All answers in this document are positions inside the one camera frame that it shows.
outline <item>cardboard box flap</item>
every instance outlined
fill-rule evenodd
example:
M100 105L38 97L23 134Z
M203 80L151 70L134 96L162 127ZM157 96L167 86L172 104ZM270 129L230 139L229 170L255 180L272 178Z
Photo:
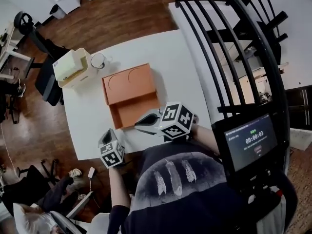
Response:
M156 92L148 63L104 77L103 85L108 105Z

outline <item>black office chair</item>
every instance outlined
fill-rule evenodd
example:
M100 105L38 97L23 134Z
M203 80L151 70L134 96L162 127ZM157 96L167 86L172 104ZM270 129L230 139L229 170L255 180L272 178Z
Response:
M13 203L31 206L43 198L50 190L50 178L45 178L38 169L31 165L27 170L27 176L18 183L6 185L4 194L0 196L8 212L13 216Z
M7 103L6 95L0 94L0 123L8 118L6 115L6 110L9 110L9 114L12 117L13 124L17 124L20 119L20 111L18 108L15 107L15 100L17 96L10 96L10 101Z
M55 176L54 176L54 171L56 170L56 164L58 164L58 162L59 162L59 160L57 160L57 159L54 159L54 160L52 161L52 165L51 165L50 171L48 171L48 170L46 169L46 167L44 166L45 160L42 160L42 161L40 162L40 163L41 163L41 166L42 166L42 168L43 168L43 170L45 171L45 173L46 173L47 176L48 176L47 178L45 178L45 180L47 180L48 182L51 182L53 185L55 185L57 182L59 182L59 179L55 178ZM17 167L17 168L16 168L16 174L17 174L18 177L20 177L20 175L21 175L22 173L28 172L29 169L30 169L30 168L28 168L28 169L22 169L22 170L21 170L19 167Z
M23 11L20 11L15 16L14 27L16 27L21 34L29 36L42 52L48 54L44 63L34 63L34 58L31 59L26 69L26 77L28 76L30 69L40 68L35 86L42 94L43 100L49 102L52 106L55 106L58 102L63 104L62 89L59 87L58 82L55 79L52 64L64 56L69 49L56 46L51 40L45 39L40 35L34 27L32 17Z

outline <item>power adapter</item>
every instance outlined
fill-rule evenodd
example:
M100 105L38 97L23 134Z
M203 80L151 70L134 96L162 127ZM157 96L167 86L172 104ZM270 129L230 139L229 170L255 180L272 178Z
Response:
M91 167L91 168L90 168L90 171L89 171L89 174L88 174L88 177L89 177L89 178L92 178L93 175L94 175L94 173L95 173L95 171L96 171L95 168L94 168L94 167Z

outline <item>display screen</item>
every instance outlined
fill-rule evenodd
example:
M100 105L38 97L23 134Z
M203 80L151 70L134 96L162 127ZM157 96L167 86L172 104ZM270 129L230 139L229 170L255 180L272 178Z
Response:
M232 156L234 169L238 171L264 156L277 140L269 114L224 133Z

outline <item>white cable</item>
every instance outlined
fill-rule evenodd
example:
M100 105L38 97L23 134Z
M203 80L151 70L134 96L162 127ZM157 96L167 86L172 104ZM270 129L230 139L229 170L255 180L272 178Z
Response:
M97 207L99 208L98 203L96 202L96 199L94 198L94 196L93 196L93 200L97 204Z
M11 157L10 157L10 154L9 154L9 150L8 150L8 148L7 148L7 146L6 146L6 143L5 143L4 133L3 133L3 129L2 129L2 123L0 123L0 126L1 126L1 132L2 132L2 137L3 137L3 142L4 142L4 145L5 145L6 151L7 151L7 153L8 153L9 159L10 159L10 161L11 161L11 164L12 164L12 166L13 166L14 174L15 174L15 176L20 180L19 176L18 176L17 173L16 173L14 164L13 164L13 162L12 162L12 160L11 160Z

